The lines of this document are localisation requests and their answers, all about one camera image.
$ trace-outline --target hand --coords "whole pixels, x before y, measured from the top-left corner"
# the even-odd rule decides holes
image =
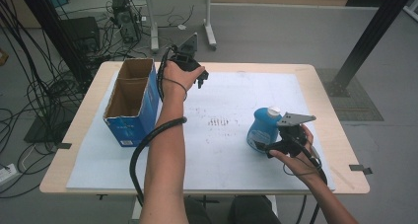
[[[304,124],[301,124],[301,127],[307,135],[307,143],[305,144],[305,148],[307,148],[307,150],[312,154],[314,136]],[[305,184],[312,179],[320,179],[318,171],[307,158],[307,156],[305,156],[305,154],[302,152],[295,158],[291,158],[277,150],[270,150],[270,155],[282,161],[293,172],[293,174],[295,174]]]
[[[182,71],[176,63],[168,60],[164,70],[164,79],[166,79],[163,79],[164,95],[184,95],[185,91],[188,91],[191,86],[193,86],[196,78],[199,77],[199,75],[202,74],[204,70],[205,67],[200,66],[191,72]]]

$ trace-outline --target dark pants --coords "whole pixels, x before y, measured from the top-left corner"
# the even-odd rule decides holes
[[[187,197],[184,204],[190,224],[212,223],[201,203]],[[271,207],[266,196],[237,196],[231,205],[228,221],[231,224],[280,224]]]

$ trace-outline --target bottle label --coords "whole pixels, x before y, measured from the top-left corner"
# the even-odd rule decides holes
[[[270,144],[270,135],[260,130],[250,131],[248,134],[248,138],[246,139],[246,142],[248,143],[249,146],[258,150],[254,141],[257,141],[266,145]]]

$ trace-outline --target bottle cap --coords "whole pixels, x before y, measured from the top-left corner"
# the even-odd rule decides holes
[[[272,106],[267,109],[267,113],[270,117],[277,117],[280,115],[280,109],[278,107]]]

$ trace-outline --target person's right arm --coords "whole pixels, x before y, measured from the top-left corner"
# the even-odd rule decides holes
[[[314,142],[314,137],[304,124],[302,124],[302,128],[308,138],[305,147],[312,153],[311,147]],[[307,164],[311,165],[311,162],[305,154],[300,153],[296,158],[291,158],[279,151],[271,150],[270,155],[286,164],[286,166],[289,167],[289,169],[292,170],[292,172],[310,189],[328,223],[358,223],[338,200],[335,194],[329,190],[328,186],[320,178],[317,170],[312,166],[307,166]]]

